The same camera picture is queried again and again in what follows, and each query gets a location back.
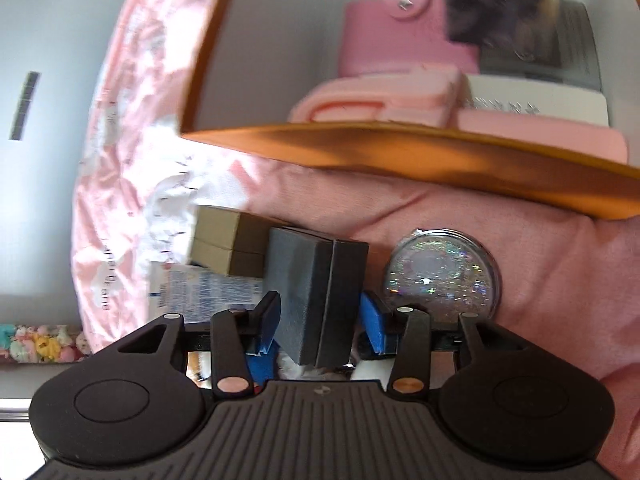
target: glitter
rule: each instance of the glitter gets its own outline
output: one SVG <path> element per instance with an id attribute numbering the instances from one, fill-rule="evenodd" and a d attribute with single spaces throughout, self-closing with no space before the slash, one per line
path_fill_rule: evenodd
<path id="1" fill-rule="evenodd" d="M 394 251 L 384 289 L 392 306 L 418 304 L 435 322 L 456 322 L 462 312 L 492 315 L 500 277 L 491 255 L 472 238 L 416 231 Z"/>

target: black box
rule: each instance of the black box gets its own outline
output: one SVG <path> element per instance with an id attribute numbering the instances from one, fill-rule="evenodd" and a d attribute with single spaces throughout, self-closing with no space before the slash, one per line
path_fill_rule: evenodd
<path id="1" fill-rule="evenodd" d="M 275 340 L 296 364 L 349 361 L 368 251 L 364 242 L 271 229 L 263 288 L 280 293 Z"/>

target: pink cloth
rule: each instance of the pink cloth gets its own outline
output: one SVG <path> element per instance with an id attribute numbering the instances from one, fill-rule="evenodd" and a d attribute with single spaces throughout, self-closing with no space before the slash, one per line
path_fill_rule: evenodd
<path id="1" fill-rule="evenodd" d="M 616 401 L 600 461 L 640 478 L 640 220 L 315 171 L 178 139 L 177 113 L 214 0 L 127 0 L 98 84 L 74 196 L 72 271 L 94 350 L 144 324 L 149 261 L 185 262 L 197 203 L 245 207 L 371 244 L 380 282 L 414 228 L 478 238 L 497 259 L 497 320 L 601 379 Z"/>

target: pink wallet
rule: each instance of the pink wallet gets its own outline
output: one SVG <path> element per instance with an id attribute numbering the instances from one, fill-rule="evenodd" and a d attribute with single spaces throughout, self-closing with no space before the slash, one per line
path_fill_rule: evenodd
<path id="1" fill-rule="evenodd" d="M 407 72 L 425 63 L 451 63 L 478 73 L 479 49 L 452 43 L 444 0 L 359 0 L 346 7 L 340 77 Z"/>
<path id="2" fill-rule="evenodd" d="M 425 64 L 409 73 L 329 81 L 291 111 L 293 123 L 387 121 L 454 128 L 523 140 L 628 163 L 625 137 L 594 124 L 458 106 L 462 73 L 453 65 Z"/>

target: white wall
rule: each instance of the white wall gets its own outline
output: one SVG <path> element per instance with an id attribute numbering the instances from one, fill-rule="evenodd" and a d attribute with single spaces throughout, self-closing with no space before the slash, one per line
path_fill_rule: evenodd
<path id="1" fill-rule="evenodd" d="M 0 322 L 79 322 L 69 264 L 72 190 L 123 2 L 0 0 Z M 10 140 L 29 71 L 42 75 L 23 140 Z"/>

